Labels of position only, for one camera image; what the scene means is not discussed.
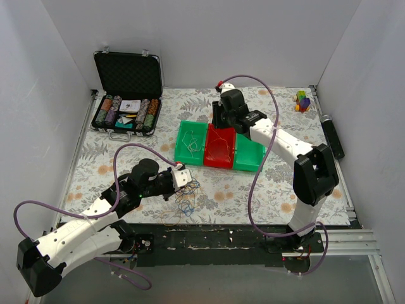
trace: gray floor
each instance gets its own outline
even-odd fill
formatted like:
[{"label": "gray floor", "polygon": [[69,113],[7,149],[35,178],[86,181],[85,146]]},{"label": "gray floor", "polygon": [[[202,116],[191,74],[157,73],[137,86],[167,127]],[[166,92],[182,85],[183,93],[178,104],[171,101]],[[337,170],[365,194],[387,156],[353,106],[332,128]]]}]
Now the gray floor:
[{"label": "gray floor", "polygon": [[91,261],[68,274],[41,303],[382,303],[367,256],[328,256],[301,279],[249,265],[138,270],[152,279],[151,290],[140,291],[111,275],[107,265]]}]

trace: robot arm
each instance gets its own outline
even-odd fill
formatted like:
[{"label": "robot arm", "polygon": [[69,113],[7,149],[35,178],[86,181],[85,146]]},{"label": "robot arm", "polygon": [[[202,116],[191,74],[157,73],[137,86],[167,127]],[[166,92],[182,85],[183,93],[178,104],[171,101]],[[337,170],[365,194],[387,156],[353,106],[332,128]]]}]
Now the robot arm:
[{"label": "robot arm", "polygon": [[158,171],[154,160],[141,160],[130,174],[118,179],[120,200],[113,212],[87,218],[107,212],[114,205],[115,184],[82,212],[85,218],[75,218],[35,241],[27,237],[18,245],[17,268],[34,296],[50,292],[67,273],[98,255],[128,252],[134,247],[136,233],[120,218],[137,208],[142,198],[162,195],[168,200],[192,182],[189,169],[181,164]]},{"label": "robot arm", "polygon": [[[218,91],[221,95],[220,101],[213,103],[213,125],[221,129],[233,127],[248,139],[269,146],[273,122],[258,110],[249,111],[242,92],[232,84],[223,83]],[[276,130],[272,151],[294,169],[293,188],[297,206],[287,230],[296,231],[315,222],[326,197],[339,183],[332,152],[324,144],[312,147],[282,129]],[[314,228],[298,232],[298,237],[294,238],[295,245],[299,246],[310,237]]]}]

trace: white wall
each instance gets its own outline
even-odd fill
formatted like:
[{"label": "white wall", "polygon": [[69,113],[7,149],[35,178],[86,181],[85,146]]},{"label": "white wall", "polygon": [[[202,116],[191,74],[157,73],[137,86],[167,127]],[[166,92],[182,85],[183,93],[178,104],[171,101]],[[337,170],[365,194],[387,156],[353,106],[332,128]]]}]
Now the white wall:
[{"label": "white wall", "polygon": [[[0,302],[24,303],[13,209],[59,204],[90,90],[40,0],[0,0],[0,27]],[[37,238],[54,213],[24,206],[19,218]]]},{"label": "white wall", "polygon": [[92,54],[104,45],[160,55],[167,86],[250,73],[297,87],[318,83],[360,0],[42,2],[91,88],[101,86]]},{"label": "white wall", "polygon": [[318,86],[346,152],[356,213],[405,303],[405,3],[362,0]]}]

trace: case handle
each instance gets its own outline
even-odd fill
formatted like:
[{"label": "case handle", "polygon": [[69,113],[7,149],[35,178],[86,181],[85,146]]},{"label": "case handle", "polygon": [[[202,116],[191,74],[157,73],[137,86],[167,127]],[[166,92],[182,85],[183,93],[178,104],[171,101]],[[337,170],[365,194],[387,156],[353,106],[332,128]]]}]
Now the case handle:
[{"label": "case handle", "polygon": [[123,141],[125,143],[129,142],[131,140],[131,136],[134,134],[133,132],[127,132],[127,137],[122,137],[121,135],[113,136],[114,131],[113,130],[108,130],[108,137],[112,141]]}]

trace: floral pattern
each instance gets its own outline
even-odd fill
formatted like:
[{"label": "floral pattern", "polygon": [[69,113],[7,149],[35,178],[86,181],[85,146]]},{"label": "floral pattern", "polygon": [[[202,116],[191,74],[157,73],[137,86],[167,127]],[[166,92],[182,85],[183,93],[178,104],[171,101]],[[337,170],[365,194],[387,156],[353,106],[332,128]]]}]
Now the floral pattern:
[{"label": "floral pattern", "polygon": [[[273,93],[280,108],[280,126],[292,135],[312,144],[325,142],[325,137],[309,89],[310,110],[294,111],[293,95],[299,89],[274,88]],[[242,88],[250,109],[261,110],[272,120],[275,118],[270,95],[263,88]],[[101,100],[97,99],[95,110]],[[211,103],[218,100],[214,89],[164,89],[162,110],[151,137],[133,137],[132,143],[141,143],[174,159],[174,148],[181,120],[210,122]],[[65,210],[80,213],[113,183],[113,156],[122,143],[111,141],[107,134],[88,128],[80,159],[75,169]],[[118,175],[128,173],[142,158],[155,159],[161,168],[167,164],[150,152],[126,148],[118,155]],[[188,166],[201,184],[196,195],[196,208],[191,216],[177,212],[175,198],[165,202],[162,197],[146,198],[140,207],[125,215],[130,223],[160,224],[248,224],[247,196],[254,173],[209,167]],[[270,153],[256,184],[252,214],[257,224],[286,224],[296,203],[292,189],[292,169],[277,155]],[[328,225],[347,225],[347,199],[339,186],[323,205],[318,220]],[[69,220],[63,216],[62,221]]]}]

